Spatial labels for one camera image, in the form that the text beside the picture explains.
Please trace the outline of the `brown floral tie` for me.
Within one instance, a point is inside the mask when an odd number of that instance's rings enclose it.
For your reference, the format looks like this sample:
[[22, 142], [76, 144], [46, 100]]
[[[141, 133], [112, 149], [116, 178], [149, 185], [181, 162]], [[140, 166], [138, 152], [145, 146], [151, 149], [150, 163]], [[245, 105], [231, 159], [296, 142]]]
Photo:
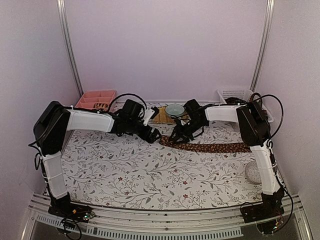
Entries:
[[173, 149], [196, 152], [196, 153], [251, 153], [250, 147], [243, 142], [199, 144], [199, 143], [174, 143], [169, 141], [168, 136], [162, 136], [159, 140], [162, 146]]

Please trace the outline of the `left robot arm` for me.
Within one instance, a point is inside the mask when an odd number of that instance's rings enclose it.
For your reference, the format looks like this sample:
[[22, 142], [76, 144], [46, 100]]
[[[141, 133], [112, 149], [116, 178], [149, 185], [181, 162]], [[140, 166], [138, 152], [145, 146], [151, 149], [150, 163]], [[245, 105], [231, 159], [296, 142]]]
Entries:
[[74, 213], [70, 194], [67, 191], [61, 164], [62, 149], [68, 131], [85, 130], [123, 135], [136, 135], [152, 144], [161, 138], [159, 130], [151, 127], [149, 121], [159, 114], [157, 107], [149, 108], [138, 95], [126, 93], [121, 109], [107, 110], [84, 109], [64, 106], [52, 101], [44, 110], [33, 127], [35, 140], [28, 147], [37, 151], [39, 163], [45, 180], [51, 205], [63, 217]]

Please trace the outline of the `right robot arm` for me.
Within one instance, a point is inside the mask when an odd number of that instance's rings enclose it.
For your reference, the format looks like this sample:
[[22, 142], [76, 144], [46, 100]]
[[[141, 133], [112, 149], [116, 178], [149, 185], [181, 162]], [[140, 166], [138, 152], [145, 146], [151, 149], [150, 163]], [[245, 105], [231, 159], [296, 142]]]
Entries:
[[179, 116], [173, 116], [176, 126], [168, 141], [173, 144], [187, 144], [194, 140], [194, 133], [203, 131], [210, 122], [234, 122], [239, 125], [242, 142], [253, 153], [262, 183], [262, 203], [252, 207], [244, 207], [245, 216], [252, 215], [254, 219], [260, 214], [262, 218], [269, 218], [276, 214], [283, 214], [282, 199], [287, 191], [278, 177], [277, 161], [273, 154], [274, 135], [266, 113], [259, 104], [259, 99], [239, 104], [207, 104], [199, 105], [195, 100], [189, 100], [184, 108], [189, 121], [183, 123]]

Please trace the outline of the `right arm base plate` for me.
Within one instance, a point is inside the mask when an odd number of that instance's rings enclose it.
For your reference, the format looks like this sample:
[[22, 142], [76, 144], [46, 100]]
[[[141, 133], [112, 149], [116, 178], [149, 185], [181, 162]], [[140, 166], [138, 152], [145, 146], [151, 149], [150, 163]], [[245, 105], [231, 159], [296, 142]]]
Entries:
[[259, 204], [244, 202], [241, 204], [239, 210], [245, 223], [256, 222], [277, 216], [279, 217], [285, 213], [281, 201], [266, 201]]

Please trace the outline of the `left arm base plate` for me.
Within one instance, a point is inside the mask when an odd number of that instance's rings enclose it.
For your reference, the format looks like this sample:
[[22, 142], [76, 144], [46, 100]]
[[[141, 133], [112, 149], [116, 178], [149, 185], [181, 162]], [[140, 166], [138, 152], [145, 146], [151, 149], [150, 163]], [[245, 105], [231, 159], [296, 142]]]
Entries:
[[50, 206], [48, 213], [77, 223], [87, 223], [96, 216], [91, 207], [73, 203]]

